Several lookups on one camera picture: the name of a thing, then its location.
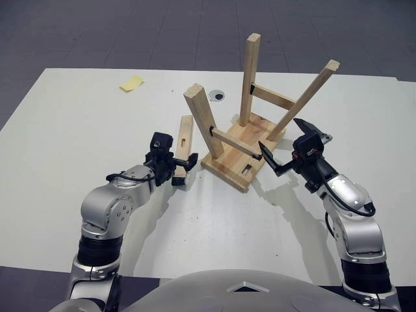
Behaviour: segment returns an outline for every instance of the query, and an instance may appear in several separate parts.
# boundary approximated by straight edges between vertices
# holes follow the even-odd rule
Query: yellow sticky note
[[[140,86],[142,83],[143,83],[143,78],[134,75],[128,82],[120,85],[120,88],[128,92],[128,91],[134,90],[135,88]]]

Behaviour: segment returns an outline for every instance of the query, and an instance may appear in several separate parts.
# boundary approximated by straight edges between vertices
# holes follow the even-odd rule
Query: wooden stick
[[[216,127],[216,125],[203,86],[196,83],[190,87],[183,96],[195,118],[196,124],[200,128],[209,152],[214,159],[219,158],[224,152],[224,147],[222,146],[221,141],[213,138],[209,132],[210,127]]]
[[[190,147],[192,145],[192,130],[194,129],[194,118],[192,115],[182,116],[179,134],[177,136],[175,157],[188,160]],[[172,177],[172,185],[184,185],[187,178],[187,172],[183,167],[177,166],[175,174]]]
[[[291,109],[296,102],[294,99],[273,92],[255,83],[252,83],[252,94],[259,99],[263,99],[287,110]]]
[[[250,119],[253,96],[250,89],[255,81],[257,61],[259,60],[260,35],[251,34],[246,42],[246,58],[244,61],[244,77],[242,78],[242,95],[240,108],[240,125],[244,127]]]
[[[293,107],[287,111],[286,115],[279,121],[272,132],[268,135],[267,140],[273,141],[277,138],[280,131],[298,114],[306,103],[318,92],[319,88],[331,77],[338,69],[339,63],[336,60],[330,60],[327,65],[320,71],[314,81],[309,85],[305,92],[299,97]]]
[[[222,132],[217,128],[211,129],[211,133],[213,134],[213,137],[221,140],[222,142],[230,146],[233,146],[234,148],[237,148],[239,151],[242,151],[243,153],[252,156],[257,160],[261,159],[261,154],[259,154],[259,152],[256,149],[253,149],[250,145],[244,143],[243,141],[240,141],[234,136],[228,135],[227,133]]]

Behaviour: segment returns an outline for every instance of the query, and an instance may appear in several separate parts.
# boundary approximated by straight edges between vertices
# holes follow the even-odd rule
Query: cable
[[[328,212],[325,212],[325,223],[326,223],[326,227],[328,228],[328,231],[331,233],[332,237],[333,237],[333,231],[332,228],[330,227],[330,222],[328,221]]]
[[[114,180],[115,178],[117,178],[117,177],[120,177],[120,178],[122,178],[122,179],[126,179],[126,180],[129,180],[129,181],[134,181],[134,182],[149,182],[149,181],[151,181],[151,180],[154,180],[155,179],[155,176],[153,175],[153,176],[148,176],[148,177],[146,177],[146,178],[143,178],[143,179],[136,179],[135,177],[127,177],[126,175],[124,176],[123,175],[123,172],[121,172],[120,174],[109,174],[107,177],[105,177],[105,179],[108,181],[108,182],[111,182],[112,180]]]
[[[340,197],[338,197],[338,195],[336,195],[336,193],[333,192],[333,190],[330,188],[330,186],[328,185],[328,182],[326,182],[326,179],[324,177],[324,174],[322,173],[322,171],[320,171],[320,168],[317,164],[315,164],[315,168],[317,169],[317,172],[320,174],[321,179],[323,180],[326,188],[328,189],[328,192],[332,195],[332,197],[334,197],[345,209],[351,211],[352,213],[356,213],[359,216],[374,216],[376,214],[376,208],[374,207],[373,204],[369,205],[369,213],[362,213],[361,211],[358,211],[357,209],[351,208],[350,206],[348,206],[345,202],[343,202],[342,199],[340,199]]]

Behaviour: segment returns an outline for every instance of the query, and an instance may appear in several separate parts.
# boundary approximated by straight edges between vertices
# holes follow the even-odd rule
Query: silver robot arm
[[[345,292],[363,306],[400,312],[397,290],[390,283],[382,232],[372,217],[376,209],[369,193],[338,174],[322,156],[324,144],[332,136],[304,120],[294,121],[305,135],[293,142],[292,161],[279,165],[260,142],[263,157],[277,176],[293,169],[306,180],[305,188],[322,199],[326,225],[341,258]]]
[[[327,212],[326,223],[335,239],[344,272],[343,289],[355,301],[372,309],[401,312],[397,290],[391,285],[382,231],[372,216],[349,211],[339,201],[365,212],[372,205],[369,193],[339,174],[317,191]],[[332,228],[328,215],[333,220]]]
[[[69,302],[64,305],[76,306],[89,300],[101,311],[118,310],[120,248],[130,216],[149,201],[155,187],[173,176],[177,165],[189,171],[198,160],[197,153],[187,161],[173,158],[169,152],[172,142],[170,135],[155,133],[144,165],[108,175],[109,183],[95,188],[84,199],[81,240],[72,263]]]
[[[123,176],[145,179],[154,173],[147,166],[137,165]],[[123,234],[130,216],[148,202],[154,189],[154,179],[138,182],[116,177],[86,196],[81,206],[82,236],[79,252],[73,258],[68,299],[88,298],[103,311],[117,310]]]

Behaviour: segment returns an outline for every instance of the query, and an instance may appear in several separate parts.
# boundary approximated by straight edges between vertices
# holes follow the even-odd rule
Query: wooden peg
[[[327,65],[320,71],[313,82],[299,97],[298,101],[293,107],[287,111],[286,115],[279,121],[272,132],[267,137],[267,140],[274,141],[280,131],[299,113],[299,111],[306,105],[306,103],[318,92],[319,88],[332,76],[338,69],[339,63],[336,60],[330,60]]]
[[[257,61],[259,60],[260,35],[251,34],[246,42],[246,58],[244,61],[244,77],[242,78],[242,94],[240,108],[240,125],[244,127],[250,119],[253,96],[250,92],[255,81]]]
[[[208,150],[214,159],[219,158],[224,152],[224,147],[221,141],[211,136],[209,129],[211,127],[216,128],[215,120],[211,108],[209,107],[207,94],[203,89],[203,86],[196,83],[190,87],[184,94],[185,100],[188,103],[189,109],[195,118],[198,128],[200,128],[201,134]]]
[[[188,160],[190,147],[192,145],[192,131],[194,129],[194,118],[192,115],[182,116],[179,134],[177,136],[176,154],[178,159]],[[187,171],[176,166],[175,174],[172,177],[172,185],[184,185],[187,178]]]

